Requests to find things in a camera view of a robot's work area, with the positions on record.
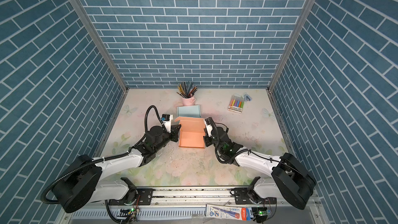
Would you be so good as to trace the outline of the pink paper box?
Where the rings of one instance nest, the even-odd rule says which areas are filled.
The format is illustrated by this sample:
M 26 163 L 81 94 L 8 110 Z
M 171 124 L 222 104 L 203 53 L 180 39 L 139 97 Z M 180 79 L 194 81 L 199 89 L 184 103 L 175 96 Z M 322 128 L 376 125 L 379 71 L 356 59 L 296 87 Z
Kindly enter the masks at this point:
M 205 122 L 203 118 L 177 117 L 181 125 L 179 131 L 179 147 L 205 148 L 203 136 L 205 135 Z

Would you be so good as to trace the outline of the light blue paper box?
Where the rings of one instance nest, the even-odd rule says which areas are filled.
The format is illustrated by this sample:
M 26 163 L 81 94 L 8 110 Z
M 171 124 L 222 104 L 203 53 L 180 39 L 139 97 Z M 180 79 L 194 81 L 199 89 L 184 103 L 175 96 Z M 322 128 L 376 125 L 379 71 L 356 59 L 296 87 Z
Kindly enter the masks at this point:
M 201 118 L 201 109 L 199 105 L 179 106 L 177 108 L 178 117 Z

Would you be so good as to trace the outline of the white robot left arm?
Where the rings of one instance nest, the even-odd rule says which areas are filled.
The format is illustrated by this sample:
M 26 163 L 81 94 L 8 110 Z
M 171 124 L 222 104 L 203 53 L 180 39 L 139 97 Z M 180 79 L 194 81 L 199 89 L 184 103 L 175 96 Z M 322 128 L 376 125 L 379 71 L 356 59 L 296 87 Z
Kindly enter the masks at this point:
M 172 115 L 156 115 L 160 125 L 148 126 L 144 118 L 143 137 L 124 153 L 108 157 L 78 156 L 73 163 L 42 192 L 44 204 L 61 205 L 73 213 L 88 203 L 119 200 L 124 205 L 138 202 L 137 187 L 127 177 L 110 182 L 104 179 L 127 169 L 147 165 L 169 142 L 179 141 L 180 124 L 172 124 Z

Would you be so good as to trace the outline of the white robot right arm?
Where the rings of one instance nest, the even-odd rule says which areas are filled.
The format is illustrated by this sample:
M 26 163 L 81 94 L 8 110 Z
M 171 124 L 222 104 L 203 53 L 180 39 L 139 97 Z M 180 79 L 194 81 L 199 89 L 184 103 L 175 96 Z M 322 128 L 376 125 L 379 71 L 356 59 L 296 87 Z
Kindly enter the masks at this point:
M 232 142 L 229 129 L 217 126 L 211 117 L 204 120 L 205 146 L 213 145 L 215 155 L 221 164 L 233 164 L 250 168 L 272 177 L 274 185 L 260 176 L 242 190 L 234 190 L 239 198 L 249 199 L 254 204 L 264 203 L 266 198 L 283 197 L 290 205 L 303 210 L 314 193 L 316 180 L 311 173 L 290 154 L 271 156 L 253 151 L 243 145 Z

